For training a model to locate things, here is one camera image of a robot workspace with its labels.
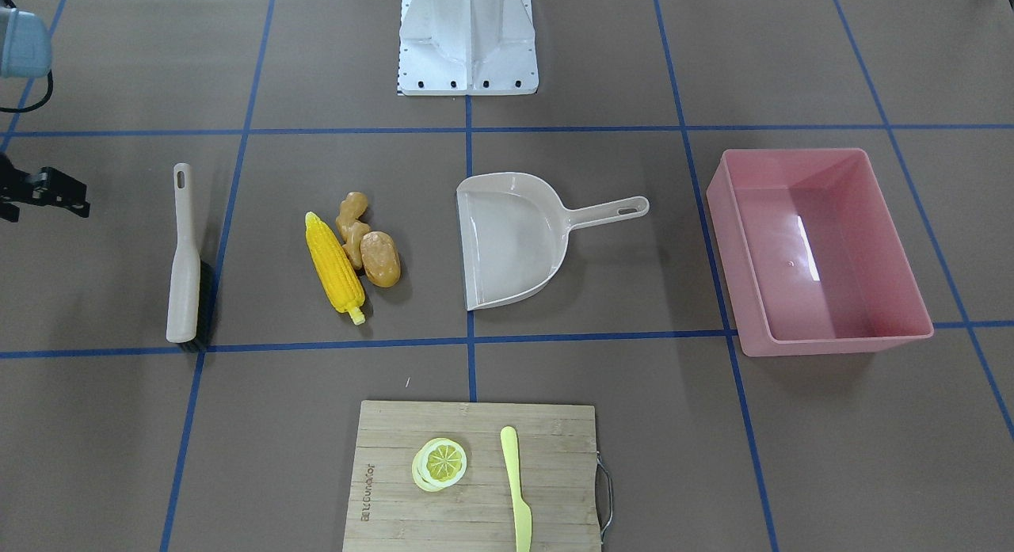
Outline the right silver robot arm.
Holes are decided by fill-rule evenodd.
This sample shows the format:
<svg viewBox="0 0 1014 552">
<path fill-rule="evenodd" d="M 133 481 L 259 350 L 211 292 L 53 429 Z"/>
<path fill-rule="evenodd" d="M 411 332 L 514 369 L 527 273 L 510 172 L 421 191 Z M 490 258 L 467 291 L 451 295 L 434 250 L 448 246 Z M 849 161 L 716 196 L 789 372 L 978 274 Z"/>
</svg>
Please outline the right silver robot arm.
<svg viewBox="0 0 1014 552">
<path fill-rule="evenodd" d="M 3 78 L 46 79 L 46 93 L 37 102 L 26 107 L 3 107 L 3 114 L 28 114 L 43 108 L 53 97 L 55 88 L 51 71 L 53 48 L 43 19 L 17 8 L 10 0 L 2 0 L 1 44 Z M 69 174 L 55 167 L 23 172 L 7 154 L 1 154 L 1 219 L 4 223 L 21 220 L 19 206 L 22 204 L 60 208 L 87 219 L 91 204 L 86 196 L 86 184 Z"/>
</svg>

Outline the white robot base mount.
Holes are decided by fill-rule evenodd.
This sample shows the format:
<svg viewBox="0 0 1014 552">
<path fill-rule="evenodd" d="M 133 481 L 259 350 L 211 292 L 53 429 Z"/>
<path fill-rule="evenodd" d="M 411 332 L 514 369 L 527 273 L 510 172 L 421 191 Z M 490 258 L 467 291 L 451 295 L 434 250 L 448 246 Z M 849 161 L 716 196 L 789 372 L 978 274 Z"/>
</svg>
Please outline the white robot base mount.
<svg viewBox="0 0 1014 552">
<path fill-rule="evenodd" d="M 401 95 L 539 90 L 532 0 L 401 0 Z"/>
</svg>

